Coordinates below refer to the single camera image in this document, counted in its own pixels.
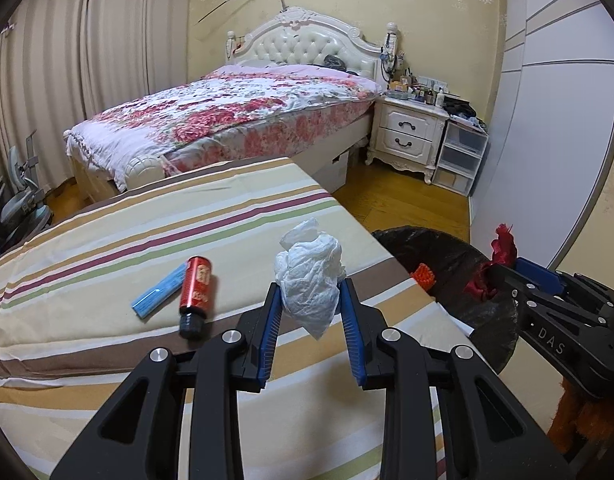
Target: black bottle cap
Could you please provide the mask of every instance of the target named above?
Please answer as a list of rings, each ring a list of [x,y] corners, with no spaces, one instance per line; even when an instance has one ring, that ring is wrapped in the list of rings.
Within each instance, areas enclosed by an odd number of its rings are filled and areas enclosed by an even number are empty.
[[[205,318],[195,312],[188,312],[180,316],[180,329],[178,333],[184,339],[200,339],[205,325]]]

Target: floral bedspread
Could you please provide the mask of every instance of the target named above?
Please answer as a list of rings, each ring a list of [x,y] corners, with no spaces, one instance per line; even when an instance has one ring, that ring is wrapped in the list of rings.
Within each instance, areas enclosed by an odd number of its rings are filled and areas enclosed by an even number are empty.
[[[85,166],[125,190],[124,170],[134,156],[164,156],[168,173],[292,156],[356,120],[378,94],[373,81],[326,68],[223,67],[111,108],[64,137],[68,155],[85,158]]]

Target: striped tablecloth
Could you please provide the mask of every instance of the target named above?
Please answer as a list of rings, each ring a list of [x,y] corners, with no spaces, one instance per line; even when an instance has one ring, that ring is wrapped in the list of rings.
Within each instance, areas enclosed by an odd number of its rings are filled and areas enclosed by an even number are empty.
[[[290,160],[204,168],[84,210],[0,259],[0,425],[23,461],[47,478],[149,350],[190,348],[177,335],[178,298],[145,321],[130,308],[134,298],[201,254],[216,279],[211,332],[232,328],[262,304],[281,236],[311,217],[340,240],[360,300],[389,324],[440,349],[467,343],[396,260]],[[247,480],[377,476],[385,397],[356,387],[336,321],[318,342],[284,323],[267,388],[239,396]],[[437,409],[434,418],[442,473]],[[182,464],[190,420],[188,403]]]

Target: white bed frame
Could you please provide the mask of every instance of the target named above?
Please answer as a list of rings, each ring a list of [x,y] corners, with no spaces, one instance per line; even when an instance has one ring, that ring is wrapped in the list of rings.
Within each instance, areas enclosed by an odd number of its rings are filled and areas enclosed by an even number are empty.
[[[397,37],[398,27],[395,23],[388,23],[386,32],[386,42],[389,38],[393,41]],[[227,33],[226,64],[247,64],[252,60],[322,64],[325,56],[333,54],[345,62],[348,70],[375,81],[382,89],[387,86],[383,77],[382,47],[367,43],[359,28],[312,10],[289,7],[247,33],[241,44],[237,38],[234,31]],[[372,122],[370,115],[371,112],[368,112],[349,126],[294,156],[292,160],[306,173],[314,175],[356,143],[367,143]],[[102,182],[77,160],[72,160],[72,165],[81,191],[94,202],[118,194],[113,182]],[[161,162],[151,157],[130,161],[125,175],[129,189],[165,178]]]

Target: drawer handle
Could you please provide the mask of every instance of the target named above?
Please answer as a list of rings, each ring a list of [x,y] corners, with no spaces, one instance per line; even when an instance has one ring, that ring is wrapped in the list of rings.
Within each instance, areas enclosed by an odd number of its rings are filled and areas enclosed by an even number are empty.
[[[414,125],[413,125],[413,124],[411,124],[411,123],[408,123],[407,121],[404,121],[404,122],[402,122],[402,123],[398,123],[398,125],[399,125],[401,128],[402,128],[402,127],[403,127],[405,124],[407,124],[407,126],[409,126],[409,127],[412,129],[412,131],[414,131],[414,130],[416,129],[416,126],[414,126]]]
[[[408,148],[411,146],[411,141],[408,142],[407,144],[401,144],[401,139],[396,137],[396,144],[398,144],[401,148]]]

